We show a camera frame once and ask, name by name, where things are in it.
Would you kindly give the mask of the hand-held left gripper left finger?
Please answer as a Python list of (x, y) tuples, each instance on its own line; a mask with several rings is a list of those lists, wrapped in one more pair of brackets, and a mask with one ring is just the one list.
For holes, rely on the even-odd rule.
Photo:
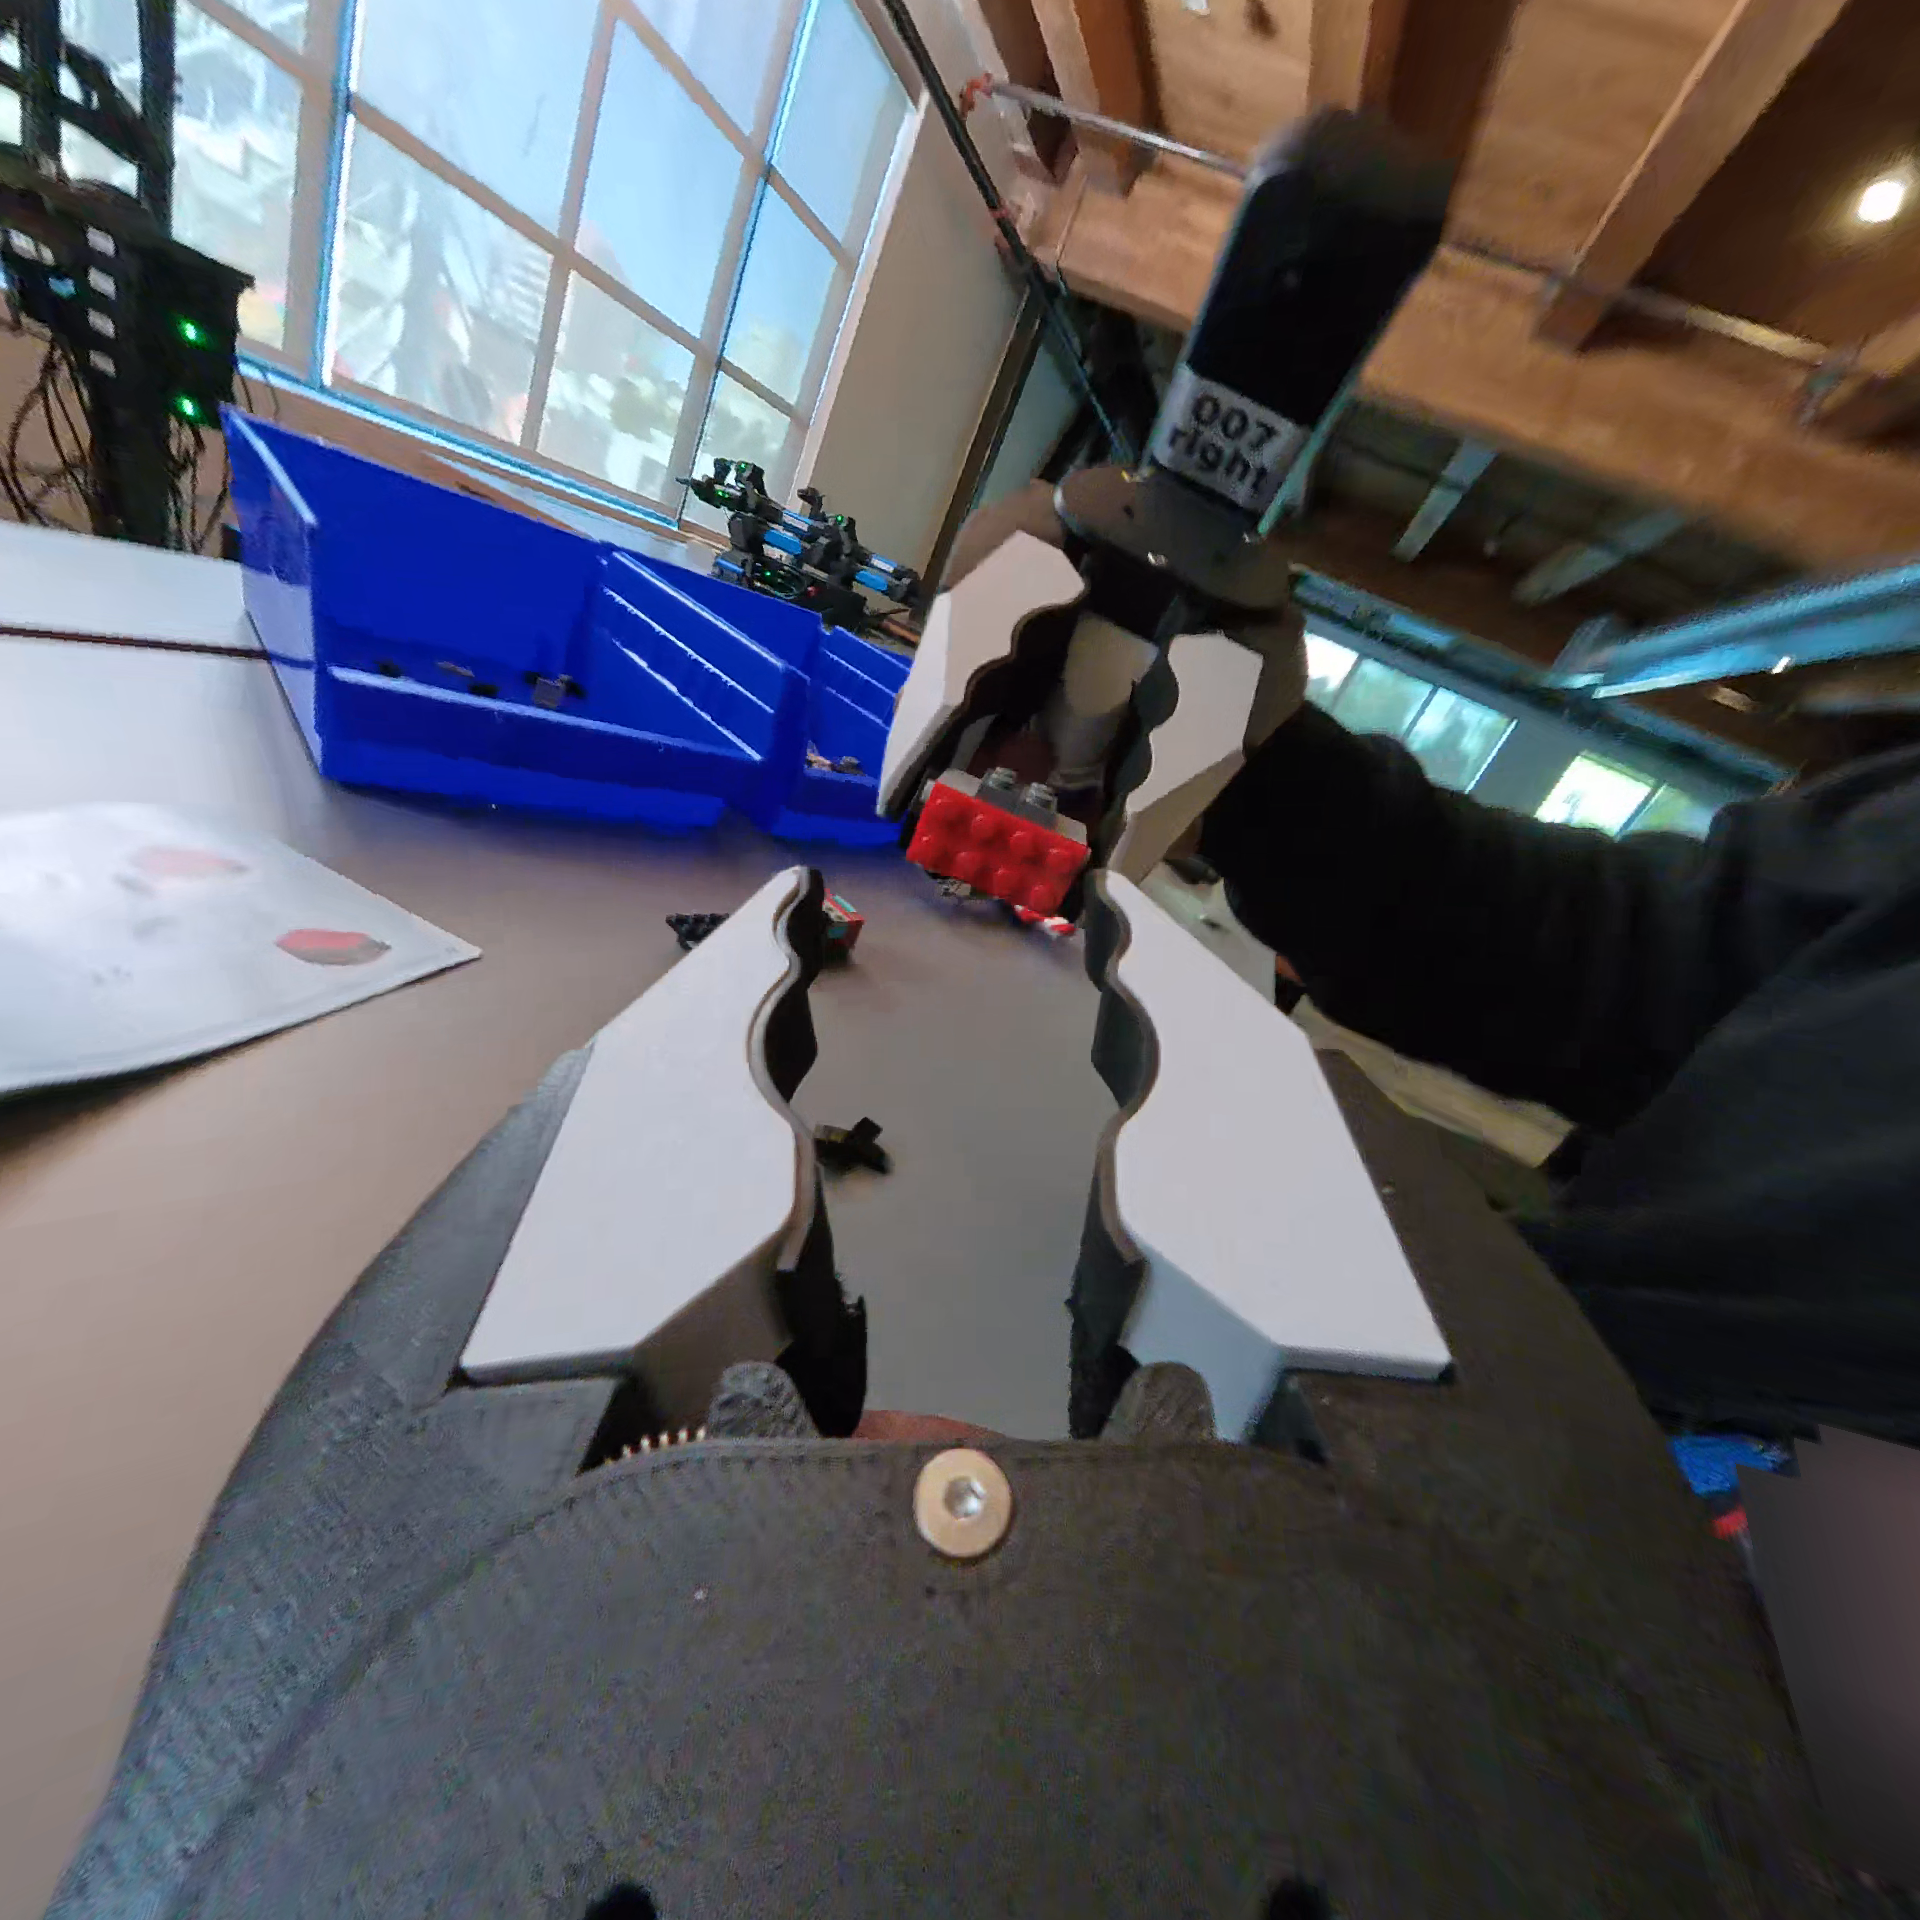
[(778, 871), (591, 1043), (459, 1371), (637, 1383), (690, 1428), (739, 1361), (775, 1360), (818, 1433), (857, 1427), (867, 1305), (839, 1279), (794, 1097), (818, 1056), (826, 877)]

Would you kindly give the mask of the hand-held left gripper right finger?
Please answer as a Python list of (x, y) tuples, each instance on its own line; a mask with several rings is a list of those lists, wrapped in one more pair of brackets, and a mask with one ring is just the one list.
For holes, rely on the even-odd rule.
[(1183, 1365), (1227, 1443), (1310, 1443), (1299, 1376), (1455, 1358), (1306, 1033), (1138, 885), (1089, 881), (1096, 1148), (1071, 1289), (1073, 1437)]

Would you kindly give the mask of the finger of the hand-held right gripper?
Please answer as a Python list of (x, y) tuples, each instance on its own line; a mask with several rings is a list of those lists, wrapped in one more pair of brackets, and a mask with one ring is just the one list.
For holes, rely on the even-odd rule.
[(1302, 613), (1173, 638), (1137, 686), (1112, 771), (1112, 873), (1144, 885), (1304, 705)]
[(953, 760), (986, 678), (1018, 657), (1034, 616), (1075, 607), (1089, 591), (1063, 548), (1016, 533), (942, 589), (897, 697), (878, 777), (878, 815), (903, 819), (923, 780)]

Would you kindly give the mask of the red black toy brick build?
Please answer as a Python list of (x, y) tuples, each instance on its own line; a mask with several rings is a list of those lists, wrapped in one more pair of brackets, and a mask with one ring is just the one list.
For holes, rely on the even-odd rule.
[(903, 840), (923, 876), (953, 876), (984, 892), (1066, 913), (1089, 857), (1089, 830), (1062, 814), (1053, 787), (1013, 767), (987, 774), (947, 771), (929, 780)]

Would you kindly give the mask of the blue plastic bin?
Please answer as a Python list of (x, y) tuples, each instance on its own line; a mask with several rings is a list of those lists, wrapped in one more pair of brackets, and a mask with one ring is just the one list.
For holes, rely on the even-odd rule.
[(246, 607), (325, 780), (714, 825), (754, 739), (619, 638), (611, 552), (225, 407)]
[(881, 760), (909, 660), (784, 598), (611, 548), (593, 601), (589, 705), (733, 763), (714, 788), (762, 831), (888, 847)]

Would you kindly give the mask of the grey desk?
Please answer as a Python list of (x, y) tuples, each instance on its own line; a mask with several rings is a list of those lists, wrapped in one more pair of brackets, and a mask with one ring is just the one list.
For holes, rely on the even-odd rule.
[(318, 777), (263, 663), (5, 643), (5, 814), (151, 803), (269, 831), (483, 957), (178, 1071), (5, 1105), (5, 1916), (96, 1811), (203, 1517), (375, 1253), (567, 1049), (673, 961), (666, 917), (823, 868), (867, 925), (816, 982), (815, 1120), (871, 1401), (1066, 1430), (1066, 1289), (1101, 1126), (1081, 943), (978, 918), (895, 852), (589, 828)]

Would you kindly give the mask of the white adjacent desk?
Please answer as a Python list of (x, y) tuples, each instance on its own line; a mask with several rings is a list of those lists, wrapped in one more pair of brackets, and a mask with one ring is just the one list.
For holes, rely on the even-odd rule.
[(235, 561), (2, 520), (2, 636), (261, 653)]

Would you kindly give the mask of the instruction booklet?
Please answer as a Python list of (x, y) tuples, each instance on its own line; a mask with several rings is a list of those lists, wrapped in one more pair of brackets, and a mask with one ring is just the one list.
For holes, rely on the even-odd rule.
[(263, 831), (157, 804), (2, 820), (2, 1095), (151, 1071), (481, 949)]

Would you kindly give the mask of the large window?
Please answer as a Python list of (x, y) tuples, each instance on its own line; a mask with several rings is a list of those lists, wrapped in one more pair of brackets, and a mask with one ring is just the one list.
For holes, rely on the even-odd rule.
[(176, 212), (246, 393), (715, 523), (798, 480), (911, 95), (846, 1), (181, 5)]

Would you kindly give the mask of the black hub green lights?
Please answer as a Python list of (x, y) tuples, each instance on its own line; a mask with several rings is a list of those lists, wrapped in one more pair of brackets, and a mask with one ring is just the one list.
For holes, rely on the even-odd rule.
[(21, 317), (64, 352), (101, 447), (219, 422), (251, 276), (178, 241), (112, 187), (48, 176), (5, 180), (2, 260)]

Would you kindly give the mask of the black metal stand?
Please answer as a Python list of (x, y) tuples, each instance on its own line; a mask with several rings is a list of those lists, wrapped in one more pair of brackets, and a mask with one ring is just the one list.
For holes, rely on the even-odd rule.
[[(135, 80), (64, 25), (59, 1), (5, 1), (5, 94), (18, 131), (5, 134), (5, 190), (54, 195), (56, 183), (89, 197), (137, 203), (160, 228), (174, 221), (176, 14), (174, 1), (134, 1)], [(66, 166), (64, 134), (86, 134), (134, 169), (134, 185), (86, 183)]]

